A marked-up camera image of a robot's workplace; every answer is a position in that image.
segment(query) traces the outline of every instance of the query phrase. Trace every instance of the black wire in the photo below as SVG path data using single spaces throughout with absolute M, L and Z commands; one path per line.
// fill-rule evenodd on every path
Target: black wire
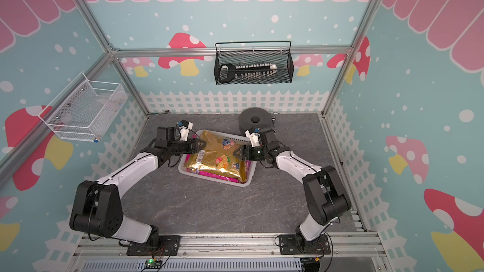
M 330 258 L 330 263 L 328 264 L 328 267 L 326 268 L 326 270 L 324 270 L 324 271 L 323 271 L 323 272 L 326 272 L 326 271 L 327 271 L 327 270 L 330 268 L 330 266 L 331 266 L 331 262 L 332 262 L 332 255 L 333 255 L 333 253 L 334 253 L 335 251 L 333 250 L 333 246 L 332 246 L 332 239 L 331 239 L 330 235 L 329 235 L 327 232 L 325 232 L 323 235 L 326 235 L 326 236 L 327 236 L 327 237 L 330 239 L 330 242 L 331 242 L 331 258 Z

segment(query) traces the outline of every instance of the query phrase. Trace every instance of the mushroom illustration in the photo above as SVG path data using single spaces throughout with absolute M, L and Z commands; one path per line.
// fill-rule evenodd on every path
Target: mushroom illustration
M 170 40 L 167 48 L 173 49 L 194 49 L 205 48 L 206 46 L 197 38 L 187 33 L 176 33 Z M 182 76 L 196 76 L 200 72 L 195 65 L 194 59 L 212 61 L 214 58 L 211 56 L 198 56 L 198 57 L 161 57 L 158 59 L 158 65 L 164 69 L 170 69 L 178 64 L 181 66 Z
M 3 152 L 9 152 L 28 134 L 33 126 L 39 122 L 38 115 L 44 108 L 45 106 L 30 106 L 8 116 L 5 120 L 8 147 L 4 147 Z M 49 133 L 14 173 L 12 178 L 15 187 L 20 191 L 32 188 L 39 180 L 44 159 L 50 160 L 54 167 L 60 170 L 65 166 L 73 151 L 72 143 L 62 141 L 54 136 L 54 133 Z
M 388 159 L 394 172 L 402 174 L 403 169 L 409 166 L 415 182 L 422 184 L 428 173 L 428 154 L 424 143 L 420 140 L 396 136 L 388 136 L 386 143 L 388 148 L 396 153 Z
M 126 72 L 132 75 L 133 70 L 135 70 L 135 75 L 137 77 L 147 77 L 148 73 L 144 69 L 143 66 L 154 67 L 154 63 L 150 58 L 141 57 L 141 58 L 122 58 L 121 63 L 123 64 Z
M 426 189 L 427 207 L 453 232 L 432 232 L 432 240 L 454 271 L 484 268 L 484 213 L 482 208 L 444 192 Z
M 340 67 L 343 65 L 343 61 L 345 59 L 345 55 L 337 54 L 333 58 L 328 61 L 327 66 L 331 69 L 336 67 Z M 360 49 L 356 53 L 355 60 L 353 60 L 353 64 L 349 67 L 348 73 L 345 76 L 345 80 L 348 84 L 353 83 L 353 75 L 355 71 L 358 70 L 358 74 L 360 75 L 360 80 L 365 81 L 366 75 L 368 74 L 368 68 L 370 67 L 370 40 L 367 37 L 363 39 L 363 43 L 360 46 Z
M 299 55 L 293 60 L 294 67 L 298 68 L 296 76 L 307 76 L 309 75 L 309 66 L 322 66 L 324 61 L 320 54 L 314 55 Z
M 2 219 L 11 208 L 14 208 L 18 203 L 18 198 L 15 196 L 0 197 L 0 219 Z

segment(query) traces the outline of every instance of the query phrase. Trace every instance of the snack bag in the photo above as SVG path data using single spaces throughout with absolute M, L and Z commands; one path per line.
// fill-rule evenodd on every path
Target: snack bag
M 202 132 L 200 139 L 207 142 L 207 145 L 204 150 L 189 157 L 184 165 L 185 168 L 237 179 L 241 183 L 247 181 L 245 162 L 233 155 L 233 152 L 243 143 L 206 130 Z

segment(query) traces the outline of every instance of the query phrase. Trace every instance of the metal rail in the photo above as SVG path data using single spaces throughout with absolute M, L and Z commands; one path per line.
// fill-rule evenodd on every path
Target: metal rail
M 348 56 L 346 56 L 345 62 L 343 63 L 343 67 L 339 72 L 338 78 L 336 78 L 335 85 L 331 89 L 331 93 L 328 98 L 328 101 L 326 102 L 326 106 L 324 106 L 323 116 L 326 115 L 328 108 L 332 105 L 333 101 L 335 100 L 336 94 L 341 89 L 344 82 L 344 78 L 348 70 L 350 69 L 351 65 L 353 64 L 356 54 L 360 49 L 360 45 L 363 42 L 363 39 L 365 39 L 366 32 L 368 31 L 368 28 L 370 27 L 370 24 L 378 11 L 380 2 L 381 0 L 370 0 L 370 2 L 368 3 L 366 12 L 363 16 L 363 19 L 361 20 L 361 25 L 358 28 L 358 32 L 356 33 L 356 37 L 352 45 L 352 47 L 354 48 L 354 51 L 351 51 L 351 53 Z

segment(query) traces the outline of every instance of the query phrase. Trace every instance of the black wire basket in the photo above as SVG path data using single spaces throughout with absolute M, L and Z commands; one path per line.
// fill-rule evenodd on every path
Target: black wire basket
M 294 64 L 290 41 L 215 44 L 217 84 L 291 83 Z

